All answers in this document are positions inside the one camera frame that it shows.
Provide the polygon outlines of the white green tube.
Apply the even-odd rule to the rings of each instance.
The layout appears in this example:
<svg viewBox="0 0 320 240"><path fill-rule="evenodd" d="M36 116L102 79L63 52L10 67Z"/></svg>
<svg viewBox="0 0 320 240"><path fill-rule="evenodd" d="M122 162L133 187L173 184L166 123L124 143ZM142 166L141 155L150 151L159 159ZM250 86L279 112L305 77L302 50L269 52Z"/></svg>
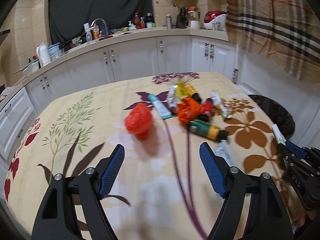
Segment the white green tube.
<svg viewBox="0 0 320 240"><path fill-rule="evenodd" d="M272 125L271 129L272 129L272 132L273 132L273 135L276 139L277 144L286 145L286 139L283 137L278 126L276 124L274 124L274 125Z"/></svg>

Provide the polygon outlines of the white toothpaste tube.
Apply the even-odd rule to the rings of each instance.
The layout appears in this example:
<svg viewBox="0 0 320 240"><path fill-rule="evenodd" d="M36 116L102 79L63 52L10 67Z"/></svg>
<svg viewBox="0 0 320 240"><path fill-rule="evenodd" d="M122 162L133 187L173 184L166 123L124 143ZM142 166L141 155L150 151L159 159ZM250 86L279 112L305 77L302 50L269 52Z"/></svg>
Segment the white toothpaste tube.
<svg viewBox="0 0 320 240"><path fill-rule="evenodd" d="M221 140L220 143L217 145L217 147L213 151L215 155L223 158L229 166L233 166L227 140Z"/></svg>

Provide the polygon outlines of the green yellow label bottle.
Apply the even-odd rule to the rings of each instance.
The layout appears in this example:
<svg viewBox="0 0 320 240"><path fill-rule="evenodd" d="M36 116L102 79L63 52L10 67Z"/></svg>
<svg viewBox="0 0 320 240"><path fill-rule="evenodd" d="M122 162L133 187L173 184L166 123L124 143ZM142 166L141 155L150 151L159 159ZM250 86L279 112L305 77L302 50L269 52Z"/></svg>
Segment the green yellow label bottle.
<svg viewBox="0 0 320 240"><path fill-rule="evenodd" d="M226 130L197 119L189 123L189 131L215 141L227 140L228 137Z"/></svg>

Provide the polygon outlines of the red plastic bag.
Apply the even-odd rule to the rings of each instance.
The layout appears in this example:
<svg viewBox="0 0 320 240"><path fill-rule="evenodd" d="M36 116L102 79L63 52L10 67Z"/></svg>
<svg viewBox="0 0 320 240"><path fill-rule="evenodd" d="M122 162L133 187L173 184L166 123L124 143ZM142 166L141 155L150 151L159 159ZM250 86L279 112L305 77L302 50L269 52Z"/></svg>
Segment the red plastic bag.
<svg viewBox="0 0 320 240"><path fill-rule="evenodd" d="M152 124L151 111L143 102L135 105L129 115L124 119L127 132L136 135L141 140L148 138Z"/></svg>

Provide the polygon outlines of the red black bottle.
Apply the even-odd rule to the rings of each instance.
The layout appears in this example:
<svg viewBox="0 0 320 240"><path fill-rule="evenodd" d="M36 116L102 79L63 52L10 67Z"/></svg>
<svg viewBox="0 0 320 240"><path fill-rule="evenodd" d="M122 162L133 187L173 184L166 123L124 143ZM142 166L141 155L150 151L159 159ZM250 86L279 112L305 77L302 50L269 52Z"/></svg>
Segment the red black bottle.
<svg viewBox="0 0 320 240"><path fill-rule="evenodd" d="M212 98L207 98L206 101L201 105L201 109L197 118L203 122L210 122L213 111L213 100Z"/></svg>

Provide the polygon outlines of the orange plastic bag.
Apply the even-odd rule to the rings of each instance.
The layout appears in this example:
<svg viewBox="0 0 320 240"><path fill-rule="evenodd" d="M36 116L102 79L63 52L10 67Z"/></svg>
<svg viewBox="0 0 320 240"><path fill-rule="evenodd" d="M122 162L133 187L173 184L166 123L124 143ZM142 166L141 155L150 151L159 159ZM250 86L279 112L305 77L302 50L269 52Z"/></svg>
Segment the orange plastic bag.
<svg viewBox="0 0 320 240"><path fill-rule="evenodd" d="M187 125L200 114L201 105L196 100L185 97L182 102L177 105L177 108L180 123Z"/></svg>

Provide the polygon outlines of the teal white tube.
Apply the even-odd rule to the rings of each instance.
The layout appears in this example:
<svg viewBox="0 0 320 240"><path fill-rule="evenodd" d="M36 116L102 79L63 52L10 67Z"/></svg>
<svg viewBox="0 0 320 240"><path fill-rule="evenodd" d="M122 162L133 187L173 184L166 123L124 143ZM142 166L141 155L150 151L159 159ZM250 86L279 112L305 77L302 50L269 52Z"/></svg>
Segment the teal white tube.
<svg viewBox="0 0 320 240"><path fill-rule="evenodd" d="M167 107L165 107L165 105L159 100L157 96L155 96L154 94L149 94L148 99L152 103L153 107L162 120L172 117L171 111L169 111Z"/></svg>

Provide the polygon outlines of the yellow label brown bottle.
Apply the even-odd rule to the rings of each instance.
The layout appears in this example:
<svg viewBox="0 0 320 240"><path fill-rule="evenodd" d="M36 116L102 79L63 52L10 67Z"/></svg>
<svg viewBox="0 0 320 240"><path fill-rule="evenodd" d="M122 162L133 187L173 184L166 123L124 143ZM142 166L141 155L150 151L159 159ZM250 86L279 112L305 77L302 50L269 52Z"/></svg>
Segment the yellow label brown bottle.
<svg viewBox="0 0 320 240"><path fill-rule="evenodd" d="M184 85L185 91L188 93L188 95L194 99L196 102L198 102L199 104L202 103L202 99L198 93L198 91L194 88L194 86L190 83L186 83Z"/></svg>

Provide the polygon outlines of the silver white snack wrapper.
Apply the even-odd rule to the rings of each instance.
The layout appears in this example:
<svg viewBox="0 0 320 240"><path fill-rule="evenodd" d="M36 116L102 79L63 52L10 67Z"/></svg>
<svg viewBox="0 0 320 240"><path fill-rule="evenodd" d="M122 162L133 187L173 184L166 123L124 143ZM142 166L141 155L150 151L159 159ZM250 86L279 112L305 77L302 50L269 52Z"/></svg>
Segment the silver white snack wrapper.
<svg viewBox="0 0 320 240"><path fill-rule="evenodd" d="M177 114L177 98L175 86L171 86L167 94L168 109L173 114Z"/></svg>

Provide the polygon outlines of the yellow snack wrapper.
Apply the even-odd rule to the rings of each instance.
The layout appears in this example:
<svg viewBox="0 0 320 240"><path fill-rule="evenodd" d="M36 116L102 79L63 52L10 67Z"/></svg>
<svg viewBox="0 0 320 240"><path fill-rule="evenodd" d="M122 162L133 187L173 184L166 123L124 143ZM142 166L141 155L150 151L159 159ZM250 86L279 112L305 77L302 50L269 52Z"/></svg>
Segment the yellow snack wrapper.
<svg viewBox="0 0 320 240"><path fill-rule="evenodd" d="M180 79L176 85L176 94L177 96L183 100L188 96L188 93L185 90L184 82Z"/></svg>

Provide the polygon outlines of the black trash bin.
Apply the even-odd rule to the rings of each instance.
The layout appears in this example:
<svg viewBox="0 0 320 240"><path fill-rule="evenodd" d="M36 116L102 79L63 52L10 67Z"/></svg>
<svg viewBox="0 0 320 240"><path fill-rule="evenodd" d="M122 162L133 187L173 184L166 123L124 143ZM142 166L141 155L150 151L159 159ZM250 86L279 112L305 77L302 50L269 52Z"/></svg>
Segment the black trash bin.
<svg viewBox="0 0 320 240"><path fill-rule="evenodd" d="M296 124L293 116L281 104L263 95L250 94L249 97L278 126L285 139L292 138Z"/></svg>

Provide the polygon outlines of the white kitchen cabinets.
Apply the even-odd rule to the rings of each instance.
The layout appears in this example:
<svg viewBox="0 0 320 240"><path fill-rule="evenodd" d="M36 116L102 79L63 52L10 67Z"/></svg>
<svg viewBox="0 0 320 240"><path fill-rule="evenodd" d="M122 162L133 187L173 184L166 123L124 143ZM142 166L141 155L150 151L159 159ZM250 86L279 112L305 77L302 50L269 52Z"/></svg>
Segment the white kitchen cabinets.
<svg viewBox="0 0 320 240"><path fill-rule="evenodd" d="M281 104L296 124L292 141L319 145L319 90L225 35L125 35L83 45L24 78L1 102L1 157L8 159L27 126L53 100L99 85L183 72L217 72L246 94Z"/></svg>

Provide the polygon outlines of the floral beige tablecloth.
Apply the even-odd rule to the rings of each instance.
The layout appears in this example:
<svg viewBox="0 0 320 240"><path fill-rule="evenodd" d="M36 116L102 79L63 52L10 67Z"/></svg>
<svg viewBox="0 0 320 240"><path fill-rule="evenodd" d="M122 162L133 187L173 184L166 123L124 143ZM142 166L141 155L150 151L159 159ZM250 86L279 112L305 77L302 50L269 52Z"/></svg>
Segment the floral beige tablecloth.
<svg viewBox="0 0 320 240"><path fill-rule="evenodd" d="M205 100L216 90L232 113L224 121L215 111L211 123L229 132L228 155L243 172L268 172L276 182L292 221L302 205L282 177L272 121L244 92L218 73L187 74ZM159 76L120 81L82 90L52 101L27 128L4 182L4 198L14 218L31 234L50 175L80 174L108 157L117 144L125 159L110 197L101 204L118 239L204 239L223 199L211 187L199 146L217 142L193 133L177 117L153 123L146 140L127 132L124 120L138 103L150 108L149 94L167 99L170 83Z"/></svg>

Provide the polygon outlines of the white pot with lid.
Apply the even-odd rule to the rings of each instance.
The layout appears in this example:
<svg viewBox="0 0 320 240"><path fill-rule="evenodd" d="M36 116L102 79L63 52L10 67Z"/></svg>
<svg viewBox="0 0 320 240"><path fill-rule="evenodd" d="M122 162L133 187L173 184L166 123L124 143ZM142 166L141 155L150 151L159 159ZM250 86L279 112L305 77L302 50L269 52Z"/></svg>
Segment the white pot with lid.
<svg viewBox="0 0 320 240"><path fill-rule="evenodd" d="M29 77L34 72L38 71L40 67L39 60L31 61L22 69L22 74L25 77Z"/></svg>

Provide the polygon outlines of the clear plastic containers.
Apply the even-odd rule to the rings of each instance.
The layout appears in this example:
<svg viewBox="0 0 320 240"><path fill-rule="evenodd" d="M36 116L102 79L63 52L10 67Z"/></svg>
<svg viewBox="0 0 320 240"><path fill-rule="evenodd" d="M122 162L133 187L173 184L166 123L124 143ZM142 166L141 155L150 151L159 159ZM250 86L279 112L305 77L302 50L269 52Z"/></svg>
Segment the clear plastic containers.
<svg viewBox="0 0 320 240"><path fill-rule="evenodd" d="M48 47L48 53L50 56L50 60L54 61L55 59L58 59L59 57L63 56L65 51L63 48L60 48L60 44L52 44Z"/></svg>

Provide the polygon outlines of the plaid beige blanket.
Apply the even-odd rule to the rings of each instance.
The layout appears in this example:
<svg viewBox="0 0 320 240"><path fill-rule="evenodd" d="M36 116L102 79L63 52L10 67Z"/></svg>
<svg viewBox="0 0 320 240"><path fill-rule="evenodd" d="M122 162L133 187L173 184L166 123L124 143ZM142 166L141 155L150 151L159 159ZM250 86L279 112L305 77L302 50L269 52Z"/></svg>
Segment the plaid beige blanket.
<svg viewBox="0 0 320 240"><path fill-rule="evenodd" d="M306 0L228 0L231 43L319 85L319 19Z"/></svg>

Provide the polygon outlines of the white blue detergent bottle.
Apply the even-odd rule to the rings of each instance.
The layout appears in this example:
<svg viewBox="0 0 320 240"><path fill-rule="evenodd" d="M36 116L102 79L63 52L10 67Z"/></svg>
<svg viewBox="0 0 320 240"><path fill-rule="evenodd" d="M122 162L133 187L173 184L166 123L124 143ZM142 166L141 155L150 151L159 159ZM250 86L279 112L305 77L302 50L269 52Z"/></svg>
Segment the white blue detergent bottle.
<svg viewBox="0 0 320 240"><path fill-rule="evenodd" d="M85 30L85 39L86 39L86 42L91 42L91 41L93 41L92 33L91 33L90 26L89 26L88 23L85 23L85 24L84 24L84 30Z"/></svg>

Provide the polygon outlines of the orange dish soap bottle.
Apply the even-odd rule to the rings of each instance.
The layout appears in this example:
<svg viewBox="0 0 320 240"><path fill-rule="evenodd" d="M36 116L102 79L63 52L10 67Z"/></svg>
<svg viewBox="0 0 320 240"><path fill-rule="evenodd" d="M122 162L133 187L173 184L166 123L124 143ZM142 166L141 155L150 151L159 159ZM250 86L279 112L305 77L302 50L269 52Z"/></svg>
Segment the orange dish soap bottle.
<svg viewBox="0 0 320 240"><path fill-rule="evenodd" d="M100 38L100 30L97 25L90 27L90 31L92 33L93 40L97 40Z"/></svg>

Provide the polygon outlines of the white electric kettle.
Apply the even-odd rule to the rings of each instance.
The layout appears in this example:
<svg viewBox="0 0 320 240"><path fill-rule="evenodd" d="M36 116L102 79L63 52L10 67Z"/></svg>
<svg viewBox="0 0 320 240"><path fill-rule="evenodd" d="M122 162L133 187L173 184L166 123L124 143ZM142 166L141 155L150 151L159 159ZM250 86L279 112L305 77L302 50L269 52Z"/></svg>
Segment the white electric kettle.
<svg viewBox="0 0 320 240"><path fill-rule="evenodd" d="M48 47L45 43L41 43L36 48L36 55L37 55L37 58L39 59L41 67L51 62L50 55L48 52Z"/></svg>

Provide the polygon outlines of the small white spray bottle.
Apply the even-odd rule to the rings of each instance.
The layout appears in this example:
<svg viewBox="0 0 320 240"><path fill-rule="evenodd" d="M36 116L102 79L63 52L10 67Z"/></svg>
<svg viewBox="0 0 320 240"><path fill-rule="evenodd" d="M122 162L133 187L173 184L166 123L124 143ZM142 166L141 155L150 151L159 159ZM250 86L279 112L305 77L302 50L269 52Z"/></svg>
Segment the small white spray bottle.
<svg viewBox="0 0 320 240"><path fill-rule="evenodd" d="M136 30L136 25L134 23L132 23L131 21L129 21L129 26L128 26L129 30Z"/></svg>

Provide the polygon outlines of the chrome sink faucet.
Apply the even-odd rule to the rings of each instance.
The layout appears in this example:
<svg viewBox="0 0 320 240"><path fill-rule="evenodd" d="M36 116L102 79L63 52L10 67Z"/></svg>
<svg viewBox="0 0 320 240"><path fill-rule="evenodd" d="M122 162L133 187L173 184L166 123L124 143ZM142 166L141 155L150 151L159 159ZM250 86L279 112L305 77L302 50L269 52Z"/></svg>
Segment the chrome sink faucet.
<svg viewBox="0 0 320 240"><path fill-rule="evenodd" d="M108 36L108 26L106 21L102 18L96 18L92 23L91 27L99 28L99 37L107 37Z"/></svg>

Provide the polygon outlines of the dark red sauce bottle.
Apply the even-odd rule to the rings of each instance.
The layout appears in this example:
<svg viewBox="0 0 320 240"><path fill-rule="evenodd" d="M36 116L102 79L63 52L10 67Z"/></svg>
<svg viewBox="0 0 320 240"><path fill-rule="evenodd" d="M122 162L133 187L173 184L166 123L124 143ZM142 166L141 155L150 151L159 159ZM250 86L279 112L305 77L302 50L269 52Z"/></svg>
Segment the dark red sauce bottle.
<svg viewBox="0 0 320 240"><path fill-rule="evenodd" d="M133 23L134 23L136 29L140 28L140 18L139 18L139 15L137 12L135 13Z"/></svg>

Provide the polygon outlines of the red white rice cooker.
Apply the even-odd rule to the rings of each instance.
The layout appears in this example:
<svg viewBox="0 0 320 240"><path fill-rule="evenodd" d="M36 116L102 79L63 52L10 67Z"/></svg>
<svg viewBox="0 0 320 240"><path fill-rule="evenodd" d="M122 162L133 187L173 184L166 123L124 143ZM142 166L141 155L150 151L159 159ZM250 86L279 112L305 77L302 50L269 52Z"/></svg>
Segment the red white rice cooker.
<svg viewBox="0 0 320 240"><path fill-rule="evenodd" d="M204 17L204 28L226 32L226 15L226 12L218 10L207 12Z"/></svg>

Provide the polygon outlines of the black knife block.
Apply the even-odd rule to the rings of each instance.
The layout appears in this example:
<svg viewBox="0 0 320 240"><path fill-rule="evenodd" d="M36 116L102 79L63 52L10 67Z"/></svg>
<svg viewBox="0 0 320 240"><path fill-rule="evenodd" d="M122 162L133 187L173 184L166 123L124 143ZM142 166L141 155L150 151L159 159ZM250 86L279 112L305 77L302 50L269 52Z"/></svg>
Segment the black knife block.
<svg viewBox="0 0 320 240"><path fill-rule="evenodd" d="M188 25L187 14L188 14L188 8L181 7L180 12L176 18L176 25L175 25L176 29L185 29L187 27Z"/></svg>

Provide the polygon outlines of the steel thermos bottle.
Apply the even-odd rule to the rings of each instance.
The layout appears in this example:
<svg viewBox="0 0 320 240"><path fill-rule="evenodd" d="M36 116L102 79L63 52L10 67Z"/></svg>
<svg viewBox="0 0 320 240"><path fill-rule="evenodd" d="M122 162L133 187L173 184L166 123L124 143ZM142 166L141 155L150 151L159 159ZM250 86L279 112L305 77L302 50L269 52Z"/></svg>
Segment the steel thermos bottle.
<svg viewBox="0 0 320 240"><path fill-rule="evenodd" d="M171 19L171 15L170 14L166 15L166 24L167 24L167 28L168 29L172 28L172 19Z"/></svg>

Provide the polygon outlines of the white blender jug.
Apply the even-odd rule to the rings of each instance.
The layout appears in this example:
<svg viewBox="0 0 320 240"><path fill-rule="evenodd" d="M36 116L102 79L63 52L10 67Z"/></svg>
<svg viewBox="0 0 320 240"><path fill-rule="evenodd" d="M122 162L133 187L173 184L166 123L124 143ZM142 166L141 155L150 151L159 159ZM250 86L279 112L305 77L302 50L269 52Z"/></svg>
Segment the white blender jug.
<svg viewBox="0 0 320 240"><path fill-rule="evenodd" d="M191 6L187 12L188 29L200 29L200 14L198 7Z"/></svg>

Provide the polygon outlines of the black window curtain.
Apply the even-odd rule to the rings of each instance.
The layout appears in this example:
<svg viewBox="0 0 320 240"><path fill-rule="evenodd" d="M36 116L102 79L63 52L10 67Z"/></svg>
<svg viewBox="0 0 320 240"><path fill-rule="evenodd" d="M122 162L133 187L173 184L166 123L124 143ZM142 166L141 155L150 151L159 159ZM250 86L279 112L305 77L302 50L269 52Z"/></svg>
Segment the black window curtain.
<svg viewBox="0 0 320 240"><path fill-rule="evenodd" d="M48 0L50 38L52 43L65 45L84 36L84 24L97 18L103 19L108 29L119 29L136 15L152 12L152 0Z"/></svg>

